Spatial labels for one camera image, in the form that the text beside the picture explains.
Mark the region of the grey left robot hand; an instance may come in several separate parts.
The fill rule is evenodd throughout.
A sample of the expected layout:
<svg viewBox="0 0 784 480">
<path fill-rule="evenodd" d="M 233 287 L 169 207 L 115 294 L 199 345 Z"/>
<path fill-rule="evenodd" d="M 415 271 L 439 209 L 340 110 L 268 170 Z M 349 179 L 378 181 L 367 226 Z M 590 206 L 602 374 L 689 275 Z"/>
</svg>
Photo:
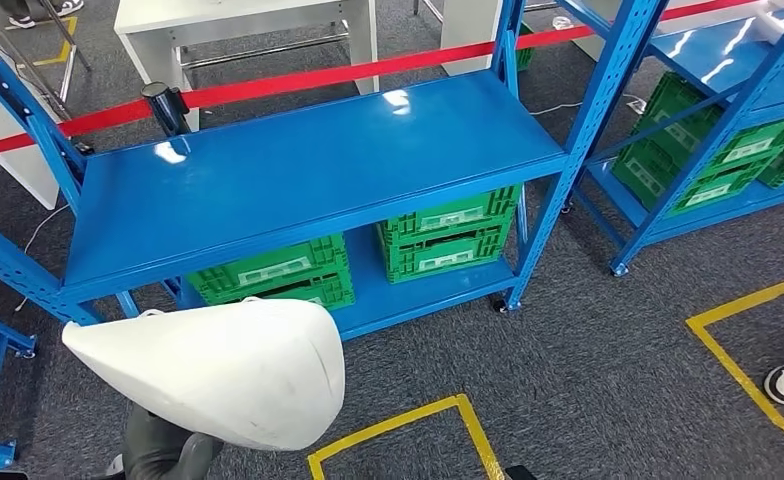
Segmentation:
<svg viewBox="0 0 784 480">
<path fill-rule="evenodd" d="M 126 479 L 205 479 L 224 443 L 191 432 L 133 404 L 128 417 L 122 462 Z"/>
</svg>

